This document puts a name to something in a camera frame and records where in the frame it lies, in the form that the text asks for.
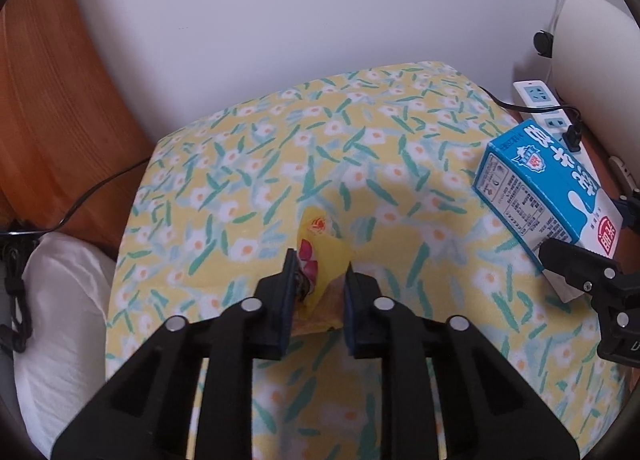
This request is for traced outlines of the blue white milk carton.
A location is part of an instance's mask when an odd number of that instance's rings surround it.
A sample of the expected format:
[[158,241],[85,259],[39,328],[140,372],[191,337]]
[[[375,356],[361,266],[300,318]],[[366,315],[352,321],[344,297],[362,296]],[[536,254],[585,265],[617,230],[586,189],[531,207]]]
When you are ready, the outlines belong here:
[[473,187],[525,247],[537,268],[554,238],[612,258],[623,216],[597,179],[533,121],[492,139]]

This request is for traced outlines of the yellow orange snack wrapper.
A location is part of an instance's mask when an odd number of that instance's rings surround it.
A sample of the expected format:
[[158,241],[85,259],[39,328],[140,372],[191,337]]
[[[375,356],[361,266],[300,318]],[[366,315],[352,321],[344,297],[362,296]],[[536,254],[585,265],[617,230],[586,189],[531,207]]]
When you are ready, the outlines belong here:
[[320,207],[308,206],[300,219],[296,255],[303,275],[294,304],[293,335],[343,327],[344,283],[352,249]]

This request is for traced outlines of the white power strip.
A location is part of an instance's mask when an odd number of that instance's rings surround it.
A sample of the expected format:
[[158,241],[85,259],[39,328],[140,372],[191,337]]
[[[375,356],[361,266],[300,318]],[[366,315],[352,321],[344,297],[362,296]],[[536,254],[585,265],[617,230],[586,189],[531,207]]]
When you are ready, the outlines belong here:
[[597,183],[601,183],[582,141],[577,141],[577,131],[573,122],[560,108],[560,102],[542,80],[520,80],[512,84],[512,96],[515,103],[524,108],[532,108],[533,112],[521,112],[523,120],[533,120],[544,128],[559,144],[588,172]]

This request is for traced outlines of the white pillow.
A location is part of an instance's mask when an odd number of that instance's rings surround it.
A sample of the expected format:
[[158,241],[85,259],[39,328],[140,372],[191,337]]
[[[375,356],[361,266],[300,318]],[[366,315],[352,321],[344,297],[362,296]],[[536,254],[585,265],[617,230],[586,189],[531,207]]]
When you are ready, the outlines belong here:
[[23,272],[32,336],[14,356],[15,387],[28,436],[45,457],[104,383],[114,272],[95,246],[62,233],[45,235]]

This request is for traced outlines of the white cylindrical heater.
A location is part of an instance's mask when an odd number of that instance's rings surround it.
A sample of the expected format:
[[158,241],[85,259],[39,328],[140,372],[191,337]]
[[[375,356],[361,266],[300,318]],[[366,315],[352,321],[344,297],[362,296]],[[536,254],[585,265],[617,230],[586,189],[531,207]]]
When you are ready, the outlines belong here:
[[552,82],[608,154],[623,191],[639,188],[639,27],[606,0],[565,0],[553,30],[534,35]]

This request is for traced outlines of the yellow floral table cloth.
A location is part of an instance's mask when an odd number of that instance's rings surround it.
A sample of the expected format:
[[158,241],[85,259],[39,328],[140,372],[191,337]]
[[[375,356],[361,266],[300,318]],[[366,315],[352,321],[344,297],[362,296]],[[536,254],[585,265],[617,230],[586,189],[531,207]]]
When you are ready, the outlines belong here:
[[625,373],[599,358],[588,301],[561,302],[472,187],[513,123],[451,66],[420,62],[303,82],[160,139],[119,249],[107,371],[168,317],[213,318],[250,295],[312,206],[357,271],[421,316],[468,317],[590,449]]

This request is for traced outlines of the wooden headboard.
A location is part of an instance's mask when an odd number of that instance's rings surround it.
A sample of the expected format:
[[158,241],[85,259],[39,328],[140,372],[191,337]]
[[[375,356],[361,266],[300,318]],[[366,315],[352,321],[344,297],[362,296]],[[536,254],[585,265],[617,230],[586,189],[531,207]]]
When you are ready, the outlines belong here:
[[153,151],[76,0],[1,0],[1,226],[62,232],[115,256]]

